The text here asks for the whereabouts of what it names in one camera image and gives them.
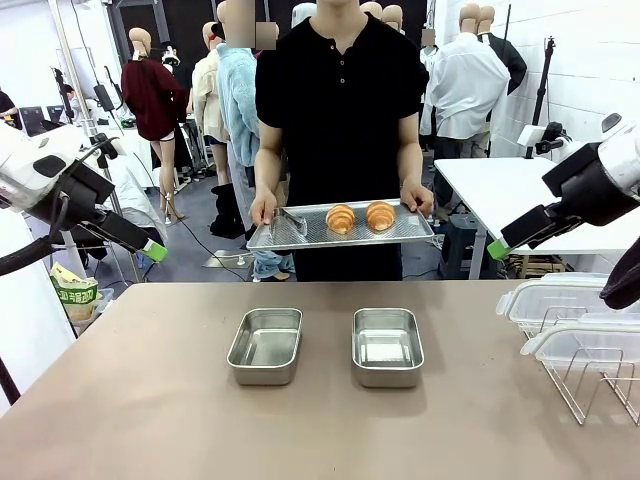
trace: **bread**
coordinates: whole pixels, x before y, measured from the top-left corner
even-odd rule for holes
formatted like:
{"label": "bread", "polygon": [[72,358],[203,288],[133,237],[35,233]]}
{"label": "bread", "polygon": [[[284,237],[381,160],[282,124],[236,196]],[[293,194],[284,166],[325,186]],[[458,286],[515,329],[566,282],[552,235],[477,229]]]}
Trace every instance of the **bread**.
{"label": "bread", "polygon": [[376,232],[390,228],[396,221],[395,209],[385,202],[373,202],[367,208],[367,224]]}
{"label": "bread", "polygon": [[327,213],[327,227],[340,235],[349,233],[356,224],[356,215],[346,205],[336,205]]}

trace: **black jacket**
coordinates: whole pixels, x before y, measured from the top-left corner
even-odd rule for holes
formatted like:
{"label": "black jacket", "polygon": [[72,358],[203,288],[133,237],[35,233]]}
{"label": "black jacket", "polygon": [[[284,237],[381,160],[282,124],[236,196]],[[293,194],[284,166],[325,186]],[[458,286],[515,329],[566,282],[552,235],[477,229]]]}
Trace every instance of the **black jacket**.
{"label": "black jacket", "polygon": [[500,57],[504,66],[509,70],[509,74],[511,75],[511,80],[509,81],[510,95],[511,92],[518,88],[524,80],[524,76],[527,73],[527,64],[524,63],[524,60],[518,53],[518,50],[511,45],[509,40],[498,38],[493,33],[483,33],[482,35],[478,35],[478,39],[481,42],[487,43],[484,37],[488,37],[489,46],[494,52],[496,52],[496,55]]}

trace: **metal tongs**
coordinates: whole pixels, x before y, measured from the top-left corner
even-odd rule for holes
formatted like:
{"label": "metal tongs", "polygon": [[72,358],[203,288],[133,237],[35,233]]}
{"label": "metal tongs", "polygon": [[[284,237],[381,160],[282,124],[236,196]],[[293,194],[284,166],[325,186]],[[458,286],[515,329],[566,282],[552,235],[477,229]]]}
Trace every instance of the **metal tongs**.
{"label": "metal tongs", "polygon": [[274,238],[275,236],[275,224],[278,218],[288,220],[289,223],[294,226],[294,228],[300,235],[302,235],[303,237],[307,236],[307,219],[306,218],[291,215],[284,208],[276,208],[276,210],[273,212],[273,220],[269,224],[269,235],[271,236],[271,238]]}

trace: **metal tray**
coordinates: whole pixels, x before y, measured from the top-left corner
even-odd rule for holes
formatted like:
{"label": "metal tray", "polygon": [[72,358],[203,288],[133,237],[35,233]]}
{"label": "metal tray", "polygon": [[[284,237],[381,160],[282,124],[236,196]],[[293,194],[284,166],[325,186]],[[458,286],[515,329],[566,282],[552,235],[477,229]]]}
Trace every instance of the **metal tray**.
{"label": "metal tray", "polygon": [[269,226],[259,227],[249,240],[249,250],[298,250],[303,248],[346,247],[353,245],[376,245],[381,243],[424,242],[433,237],[433,230],[420,212],[411,213],[400,199],[384,200],[396,211],[395,224],[384,232],[375,232],[367,225],[367,208],[371,202],[346,203],[356,214],[356,225],[346,235],[334,233],[327,227],[327,212],[337,204],[287,207],[286,211],[302,217],[307,223],[307,234],[302,235],[293,223],[278,215],[274,216],[273,235]]}
{"label": "metal tray", "polygon": [[260,308],[245,314],[227,362],[240,385],[286,385],[295,374],[302,312]]}
{"label": "metal tray", "polygon": [[352,360],[365,387],[415,387],[424,363],[416,317],[402,308],[358,310],[353,316]]}

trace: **light blue jacket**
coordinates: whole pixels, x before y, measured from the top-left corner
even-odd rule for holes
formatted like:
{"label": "light blue jacket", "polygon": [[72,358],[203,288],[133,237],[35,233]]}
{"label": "light blue jacket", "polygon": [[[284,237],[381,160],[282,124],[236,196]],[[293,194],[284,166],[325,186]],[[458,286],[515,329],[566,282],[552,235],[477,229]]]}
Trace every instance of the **light blue jacket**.
{"label": "light blue jacket", "polygon": [[220,111],[238,162],[253,167],[260,148],[256,111],[256,68],[258,62],[248,48],[216,47]]}

